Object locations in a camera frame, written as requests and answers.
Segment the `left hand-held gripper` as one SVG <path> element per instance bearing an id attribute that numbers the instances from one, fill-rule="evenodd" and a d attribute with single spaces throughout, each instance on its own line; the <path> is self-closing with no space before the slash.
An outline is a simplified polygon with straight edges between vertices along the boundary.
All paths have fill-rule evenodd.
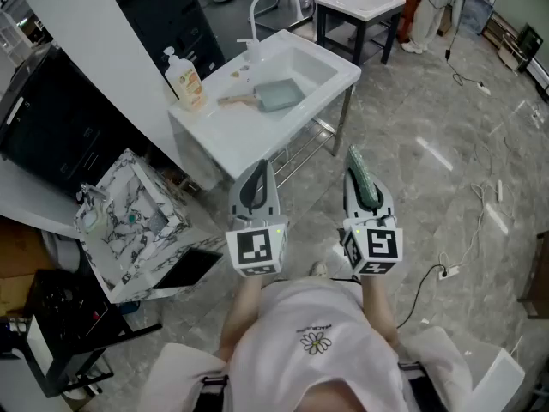
<path id="1" fill-rule="evenodd" d="M 232 267 L 242 277 L 277 275 L 287 247 L 288 219 L 281 212 L 275 170 L 261 159 L 235 180 L 229 191 L 232 220 L 226 242 Z M 271 218 L 248 218 L 254 211 Z"/>

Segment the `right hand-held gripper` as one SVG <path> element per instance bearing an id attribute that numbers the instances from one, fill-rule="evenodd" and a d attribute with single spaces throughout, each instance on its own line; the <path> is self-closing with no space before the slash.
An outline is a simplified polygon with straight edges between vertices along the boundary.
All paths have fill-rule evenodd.
<path id="1" fill-rule="evenodd" d="M 403 258 L 403 231 L 396 226 L 393 196 L 385 185 L 375 185 L 374 217 L 362 207 L 357 180 L 350 169 L 344 176 L 343 208 L 346 217 L 341 242 L 356 276 L 383 276 Z"/>

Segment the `green scrubbing sponge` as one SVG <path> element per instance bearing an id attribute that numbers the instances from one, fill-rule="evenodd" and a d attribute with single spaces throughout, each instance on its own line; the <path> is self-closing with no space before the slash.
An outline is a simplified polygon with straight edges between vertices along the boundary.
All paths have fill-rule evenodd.
<path id="1" fill-rule="evenodd" d="M 346 166 L 353 175 L 357 200 L 368 209 L 378 209 L 381 205 L 381 199 L 378 196 L 377 187 L 361 153 L 354 144 L 348 147 Z"/>

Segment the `person's left forearm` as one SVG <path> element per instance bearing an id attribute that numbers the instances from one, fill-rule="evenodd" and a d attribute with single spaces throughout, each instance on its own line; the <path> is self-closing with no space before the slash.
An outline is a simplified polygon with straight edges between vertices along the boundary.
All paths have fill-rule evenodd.
<path id="1" fill-rule="evenodd" d="M 245 332 L 257 321 L 261 294 L 262 276 L 240 280 L 220 334 L 218 356 L 223 361 L 230 361 Z"/>

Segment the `person's right forearm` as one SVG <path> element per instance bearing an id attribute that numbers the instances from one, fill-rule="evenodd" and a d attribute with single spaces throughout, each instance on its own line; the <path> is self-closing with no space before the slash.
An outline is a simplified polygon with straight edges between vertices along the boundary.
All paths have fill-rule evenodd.
<path id="1" fill-rule="evenodd" d="M 399 344 L 394 313 L 389 305 L 382 276 L 361 276 L 363 312 L 370 326 L 392 348 Z"/>

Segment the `white ceramic sink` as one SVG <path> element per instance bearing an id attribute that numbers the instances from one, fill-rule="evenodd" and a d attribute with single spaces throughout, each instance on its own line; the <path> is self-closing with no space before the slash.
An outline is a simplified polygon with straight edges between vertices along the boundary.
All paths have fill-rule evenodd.
<path id="1" fill-rule="evenodd" d="M 358 81 L 361 70 L 344 58 L 298 35 L 281 30 L 260 42 L 261 61 L 250 64 L 246 53 L 217 69 L 202 83 L 206 104 L 196 112 L 174 103 L 170 115 L 232 178 L 259 159 L 267 159 Z M 247 71 L 240 68 L 248 65 Z M 239 77 L 232 77 L 237 71 Z M 243 103 L 219 106 L 219 98 L 251 94 L 260 83 L 292 78 L 305 93 L 298 105 L 261 112 Z"/>

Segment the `metal sink stand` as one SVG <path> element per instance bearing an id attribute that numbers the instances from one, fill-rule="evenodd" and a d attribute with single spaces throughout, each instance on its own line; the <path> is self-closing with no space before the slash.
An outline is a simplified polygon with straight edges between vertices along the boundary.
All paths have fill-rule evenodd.
<path id="1" fill-rule="evenodd" d="M 322 150 L 327 151 L 334 158 L 338 156 L 354 90 L 353 84 L 341 96 L 341 110 L 336 124 L 314 116 L 269 159 L 274 166 L 278 189 Z"/>

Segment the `clear soap pump bottle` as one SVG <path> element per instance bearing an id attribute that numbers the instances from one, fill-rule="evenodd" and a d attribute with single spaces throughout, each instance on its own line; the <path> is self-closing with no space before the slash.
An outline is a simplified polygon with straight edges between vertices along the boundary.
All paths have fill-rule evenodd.
<path id="1" fill-rule="evenodd" d="M 200 110 L 206 103 L 206 92 L 194 64 L 186 58 L 179 58 L 172 46 L 164 50 L 168 68 L 165 78 L 177 95 L 181 105 L 188 111 Z"/>

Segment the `person's white daisy shirt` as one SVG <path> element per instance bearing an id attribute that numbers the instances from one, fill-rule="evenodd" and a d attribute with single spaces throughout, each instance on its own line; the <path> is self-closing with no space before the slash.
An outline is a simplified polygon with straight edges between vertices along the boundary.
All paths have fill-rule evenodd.
<path id="1" fill-rule="evenodd" d="M 364 315 L 360 282 L 307 276 L 262 283 L 229 362 L 167 344 L 137 412 L 463 412 L 472 391 L 442 329 L 392 348 Z"/>

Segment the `marble pattern sink cabinet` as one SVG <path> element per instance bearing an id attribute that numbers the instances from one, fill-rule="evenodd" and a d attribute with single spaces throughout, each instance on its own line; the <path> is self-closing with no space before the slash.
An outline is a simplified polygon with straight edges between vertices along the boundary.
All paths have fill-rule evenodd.
<path id="1" fill-rule="evenodd" d="M 77 196 L 75 230 L 112 304 L 171 297 L 223 257 L 226 242 L 208 212 L 129 149 Z"/>

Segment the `black sink stand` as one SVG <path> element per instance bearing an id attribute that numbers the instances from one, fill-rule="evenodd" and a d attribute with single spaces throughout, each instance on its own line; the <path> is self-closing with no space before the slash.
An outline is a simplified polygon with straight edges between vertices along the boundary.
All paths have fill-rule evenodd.
<path id="1" fill-rule="evenodd" d="M 368 28 L 377 24 L 382 24 L 386 27 L 387 37 L 384 43 L 380 43 L 375 39 L 369 39 L 371 43 L 383 50 L 381 62 L 386 64 L 389 60 L 389 55 L 395 41 L 396 33 L 399 27 L 404 3 L 397 6 L 395 9 L 385 10 L 381 15 L 376 15 L 368 21 L 359 19 L 357 15 L 348 15 L 340 10 L 331 9 L 323 5 L 319 5 L 317 9 L 317 44 L 321 47 L 331 45 L 340 49 L 352 56 L 352 63 L 359 66 L 361 63 L 361 54 L 366 37 L 365 33 Z M 340 21 L 344 21 L 356 28 L 356 38 L 353 43 L 353 48 L 344 45 L 327 36 L 327 17 L 332 16 Z"/>

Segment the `white curved faucet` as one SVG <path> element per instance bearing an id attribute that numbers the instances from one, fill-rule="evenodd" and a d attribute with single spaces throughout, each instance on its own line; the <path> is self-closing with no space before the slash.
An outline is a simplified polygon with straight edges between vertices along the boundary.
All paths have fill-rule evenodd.
<path id="1" fill-rule="evenodd" d="M 256 31 L 256 6 L 261 0 L 252 0 L 249 9 L 249 20 L 251 27 L 251 38 L 250 39 L 238 39 L 238 43 L 244 43 L 246 45 L 247 59 L 250 64 L 257 64 L 261 61 L 261 46 L 260 41 L 257 37 Z M 295 27 L 302 26 L 305 22 L 311 21 L 314 13 L 305 17 L 301 9 L 301 3 L 299 0 L 293 0 L 295 6 L 295 14 L 297 21 L 293 23 L 290 28 L 294 29 Z"/>

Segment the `brown wooden furniture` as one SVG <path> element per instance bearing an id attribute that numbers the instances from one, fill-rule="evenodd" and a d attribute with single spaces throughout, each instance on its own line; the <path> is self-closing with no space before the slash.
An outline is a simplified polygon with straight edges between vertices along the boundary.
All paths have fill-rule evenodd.
<path id="1" fill-rule="evenodd" d="M 528 319 L 549 320 L 549 230 L 538 233 L 532 267 L 517 299 Z"/>

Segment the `tall black cabinet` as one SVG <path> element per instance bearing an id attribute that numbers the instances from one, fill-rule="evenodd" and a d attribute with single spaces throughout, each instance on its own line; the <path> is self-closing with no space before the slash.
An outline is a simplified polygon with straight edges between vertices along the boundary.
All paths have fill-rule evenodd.
<path id="1" fill-rule="evenodd" d="M 164 50 L 190 60 L 201 78 L 226 60 L 198 0 L 116 0 L 161 73 L 169 67 Z"/>

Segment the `small white square sink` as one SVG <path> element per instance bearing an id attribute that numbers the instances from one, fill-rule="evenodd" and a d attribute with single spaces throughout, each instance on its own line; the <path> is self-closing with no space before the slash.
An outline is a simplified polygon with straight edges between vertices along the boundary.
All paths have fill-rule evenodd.
<path id="1" fill-rule="evenodd" d="M 393 9 L 402 10 L 405 0 L 315 0 L 317 5 L 350 15 L 361 21 L 370 21 L 388 14 Z"/>

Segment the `black kitchen appliance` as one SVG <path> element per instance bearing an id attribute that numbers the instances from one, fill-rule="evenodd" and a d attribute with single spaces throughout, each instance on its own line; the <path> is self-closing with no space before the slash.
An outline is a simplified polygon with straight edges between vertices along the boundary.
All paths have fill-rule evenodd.
<path id="1" fill-rule="evenodd" d="M 0 100 L 0 156 L 69 197 L 148 139 L 53 44 L 34 50 Z"/>

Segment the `blue floor mat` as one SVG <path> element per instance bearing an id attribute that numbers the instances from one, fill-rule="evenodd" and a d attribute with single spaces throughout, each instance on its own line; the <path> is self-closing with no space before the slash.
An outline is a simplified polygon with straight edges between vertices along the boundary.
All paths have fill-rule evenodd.
<path id="1" fill-rule="evenodd" d="M 471 33 L 482 34 L 492 15 L 493 5 L 488 0 L 465 0 L 462 7 L 460 26 Z"/>

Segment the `white chair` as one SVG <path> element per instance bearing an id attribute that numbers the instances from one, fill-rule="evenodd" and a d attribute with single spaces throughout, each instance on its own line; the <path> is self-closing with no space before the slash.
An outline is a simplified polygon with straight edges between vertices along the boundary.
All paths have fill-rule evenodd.
<path id="1" fill-rule="evenodd" d="M 525 372 L 503 348 L 480 343 L 465 353 L 473 380 L 471 412 L 503 412 Z"/>

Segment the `black metal cart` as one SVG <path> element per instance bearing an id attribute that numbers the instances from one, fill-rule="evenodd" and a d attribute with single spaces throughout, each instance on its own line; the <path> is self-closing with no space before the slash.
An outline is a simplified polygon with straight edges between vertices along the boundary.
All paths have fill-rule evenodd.
<path id="1" fill-rule="evenodd" d="M 52 398 L 113 377 L 105 351 L 161 329 L 157 323 L 132 330 L 90 282 L 38 270 L 21 314 L 0 317 L 0 360 L 24 360 Z"/>

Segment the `cardboard box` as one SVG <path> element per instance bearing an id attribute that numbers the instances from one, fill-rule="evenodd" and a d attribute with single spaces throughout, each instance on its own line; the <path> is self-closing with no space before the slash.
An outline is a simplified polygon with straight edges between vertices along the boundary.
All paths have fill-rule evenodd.
<path id="1" fill-rule="evenodd" d="M 54 270 L 40 232 L 0 216 L 0 317 L 21 311 L 37 270 Z"/>

